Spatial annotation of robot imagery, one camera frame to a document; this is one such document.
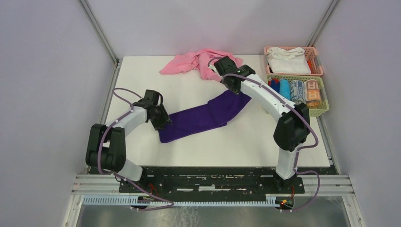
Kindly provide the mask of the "purple cloth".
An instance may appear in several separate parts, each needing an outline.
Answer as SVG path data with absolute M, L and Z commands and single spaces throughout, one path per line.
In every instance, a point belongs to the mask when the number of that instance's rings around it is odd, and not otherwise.
M 172 124 L 159 130 L 161 143 L 169 143 L 193 134 L 226 126 L 250 102 L 251 98 L 240 92 L 226 90 L 206 104 L 170 114 Z

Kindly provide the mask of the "red blue patterned towel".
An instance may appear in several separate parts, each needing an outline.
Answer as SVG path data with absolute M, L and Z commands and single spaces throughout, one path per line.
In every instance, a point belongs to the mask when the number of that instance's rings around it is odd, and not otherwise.
M 273 90 L 275 90 L 276 92 L 279 93 L 279 91 L 280 91 L 280 80 L 279 80 L 279 79 L 273 78 L 273 79 L 268 80 L 268 85 L 269 85 Z

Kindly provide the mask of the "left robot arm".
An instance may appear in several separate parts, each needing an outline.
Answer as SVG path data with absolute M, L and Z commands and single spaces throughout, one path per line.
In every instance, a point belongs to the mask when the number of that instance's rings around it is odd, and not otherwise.
M 144 192 L 149 185 L 143 176 L 143 167 L 129 161 L 126 153 L 126 137 L 139 125 L 150 122 L 154 130 L 164 129 L 172 121 L 163 105 L 163 96 L 147 89 L 137 102 L 129 102 L 129 108 L 108 124 L 94 124 L 90 129 L 85 162 L 100 174 L 118 174 L 131 180 L 131 187 Z

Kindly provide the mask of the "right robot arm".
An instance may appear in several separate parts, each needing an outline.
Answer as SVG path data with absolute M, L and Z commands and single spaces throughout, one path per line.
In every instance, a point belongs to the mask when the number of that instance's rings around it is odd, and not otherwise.
M 268 86 L 254 69 L 248 65 L 238 67 L 228 56 L 216 57 L 207 66 L 221 76 L 221 83 L 228 90 L 257 101 L 277 123 L 273 139 L 279 147 L 275 168 L 278 177 L 274 178 L 273 187 L 279 193 L 287 192 L 292 187 L 291 178 L 296 175 L 296 153 L 311 132 L 308 107 L 286 99 Z

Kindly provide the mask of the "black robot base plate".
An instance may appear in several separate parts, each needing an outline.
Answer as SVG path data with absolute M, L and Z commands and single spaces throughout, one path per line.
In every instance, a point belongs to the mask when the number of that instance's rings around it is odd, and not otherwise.
M 174 202 L 265 201 L 305 193 L 301 177 L 282 180 L 272 167 L 147 166 L 138 185 Z

